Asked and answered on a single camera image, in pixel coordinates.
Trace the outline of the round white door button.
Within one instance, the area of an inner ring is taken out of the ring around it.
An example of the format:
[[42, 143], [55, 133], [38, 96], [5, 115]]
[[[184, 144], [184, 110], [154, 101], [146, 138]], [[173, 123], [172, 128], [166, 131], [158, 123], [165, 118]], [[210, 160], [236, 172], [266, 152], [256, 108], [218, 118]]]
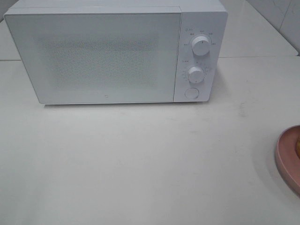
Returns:
[[189, 88], [185, 91], [185, 97], [189, 99], [197, 99], [199, 96], [199, 90], [197, 88]]

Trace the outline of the white microwave oven body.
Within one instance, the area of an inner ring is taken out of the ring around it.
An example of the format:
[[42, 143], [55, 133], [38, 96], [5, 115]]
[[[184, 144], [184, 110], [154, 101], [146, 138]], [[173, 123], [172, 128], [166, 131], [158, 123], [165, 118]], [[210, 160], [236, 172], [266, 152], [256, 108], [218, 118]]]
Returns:
[[[171, 13], [180, 14], [175, 87], [171, 102], [205, 102], [210, 98], [228, 18], [226, 9], [218, 0], [20, 0], [8, 9], [4, 19], [8, 24], [7, 15]], [[210, 51], [204, 56], [197, 56], [193, 54], [191, 41], [201, 34], [210, 38]], [[191, 67], [200, 67], [204, 71], [201, 83], [189, 82], [188, 70]], [[197, 99], [185, 97], [185, 91], [189, 88], [199, 90]]]

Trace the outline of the lower white timer knob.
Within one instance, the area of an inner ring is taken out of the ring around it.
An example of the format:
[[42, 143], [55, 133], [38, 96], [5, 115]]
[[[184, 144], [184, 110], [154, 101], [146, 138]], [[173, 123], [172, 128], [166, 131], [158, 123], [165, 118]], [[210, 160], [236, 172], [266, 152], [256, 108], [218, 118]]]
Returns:
[[197, 84], [204, 80], [204, 71], [200, 67], [191, 67], [187, 75], [190, 83]]

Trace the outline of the pink round plate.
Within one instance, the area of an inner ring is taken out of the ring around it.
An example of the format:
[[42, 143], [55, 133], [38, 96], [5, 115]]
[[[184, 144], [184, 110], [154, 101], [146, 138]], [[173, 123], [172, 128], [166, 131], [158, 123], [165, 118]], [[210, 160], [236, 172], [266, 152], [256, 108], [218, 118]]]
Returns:
[[276, 167], [283, 180], [297, 195], [300, 194], [300, 156], [297, 153], [299, 138], [299, 125], [292, 126], [279, 136], [275, 150]]

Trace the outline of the burger with lettuce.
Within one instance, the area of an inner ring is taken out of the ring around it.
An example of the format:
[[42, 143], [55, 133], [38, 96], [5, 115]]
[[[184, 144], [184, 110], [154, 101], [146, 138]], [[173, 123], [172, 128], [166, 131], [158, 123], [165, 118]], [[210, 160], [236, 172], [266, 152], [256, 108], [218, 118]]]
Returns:
[[298, 138], [297, 142], [296, 142], [296, 154], [297, 156], [300, 158], [300, 138]]

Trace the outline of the upper white power knob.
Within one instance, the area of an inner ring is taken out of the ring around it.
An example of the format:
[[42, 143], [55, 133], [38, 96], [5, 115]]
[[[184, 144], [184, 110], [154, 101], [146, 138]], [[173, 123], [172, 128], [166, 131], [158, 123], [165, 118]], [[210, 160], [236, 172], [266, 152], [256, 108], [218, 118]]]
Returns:
[[191, 41], [193, 54], [204, 56], [210, 51], [211, 40], [208, 36], [201, 34]]

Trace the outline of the white microwave door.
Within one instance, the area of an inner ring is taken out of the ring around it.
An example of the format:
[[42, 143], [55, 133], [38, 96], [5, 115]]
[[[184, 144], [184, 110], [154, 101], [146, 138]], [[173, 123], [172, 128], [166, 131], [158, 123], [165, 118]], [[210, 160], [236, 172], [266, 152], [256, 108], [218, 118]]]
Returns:
[[7, 15], [42, 104], [171, 102], [180, 14]]

